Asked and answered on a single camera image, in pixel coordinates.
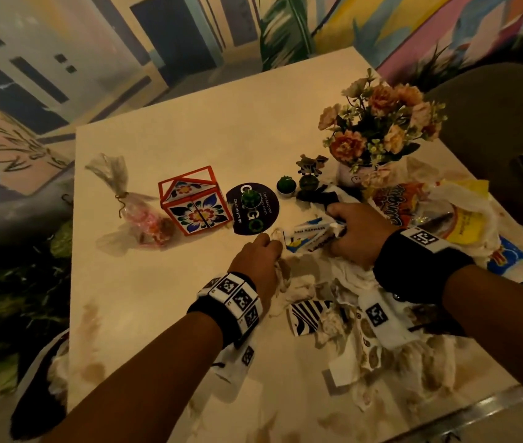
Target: hand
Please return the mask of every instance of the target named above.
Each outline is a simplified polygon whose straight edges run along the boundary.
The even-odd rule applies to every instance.
[[[348,230],[343,238],[331,244],[331,252],[343,256],[368,270],[383,248],[384,242],[397,227],[367,204],[331,204],[331,217],[343,219]]]
[[[261,300],[264,313],[270,309],[270,302],[278,286],[274,264],[282,254],[282,243],[270,241],[266,233],[260,233],[255,241],[243,246],[243,250],[228,268],[228,272],[241,272],[251,278]]]

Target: circular sign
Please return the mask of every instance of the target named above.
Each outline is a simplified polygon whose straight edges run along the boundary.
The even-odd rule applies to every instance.
[[[257,191],[262,196],[257,208],[248,209],[242,206],[241,196],[248,190]],[[280,212],[280,202],[274,191],[259,183],[235,186],[227,193],[227,203],[233,209],[233,231],[245,236],[269,229]]]

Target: yellow package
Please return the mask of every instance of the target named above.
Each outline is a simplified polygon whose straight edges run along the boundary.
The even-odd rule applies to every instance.
[[[452,183],[462,186],[481,197],[487,198],[489,195],[488,180],[463,180],[452,181]],[[459,245],[469,245],[479,241],[481,232],[485,227],[485,217],[481,213],[473,213],[462,208],[454,207],[454,224],[445,239],[451,243]]]

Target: white table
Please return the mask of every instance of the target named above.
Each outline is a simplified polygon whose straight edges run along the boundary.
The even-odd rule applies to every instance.
[[[182,317],[196,291],[250,240],[226,227],[163,252],[114,251],[105,243],[123,223],[119,204],[84,169],[90,159],[99,152],[124,155],[129,189],[153,196],[160,180],[206,165],[225,193],[243,182],[273,187],[282,175],[296,175],[300,154],[325,153],[319,114],[341,102],[340,91],[367,68],[349,48],[79,128],[69,410]],[[414,155],[467,174],[440,141]],[[333,177],[336,167],[330,159],[324,177]],[[280,203],[276,226],[311,218],[294,200]],[[501,232],[523,248],[523,229],[507,215],[501,222]],[[362,413],[349,394],[328,393],[322,372],[335,356],[332,347],[318,350],[313,337],[294,337],[284,315],[260,328],[260,348],[238,395],[209,373],[171,441],[243,442],[268,422],[272,441],[383,441],[516,385],[469,341],[458,350],[455,395],[411,417],[398,386],[385,377],[378,387],[383,402]]]

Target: painted wall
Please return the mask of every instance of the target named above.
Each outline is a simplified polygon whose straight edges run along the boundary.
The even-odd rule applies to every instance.
[[[522,29],[523,0],[0,0],[0,228],[62,207],[76,126],[191,74],[354,45],[395,83],[436,47],[469,63]]]

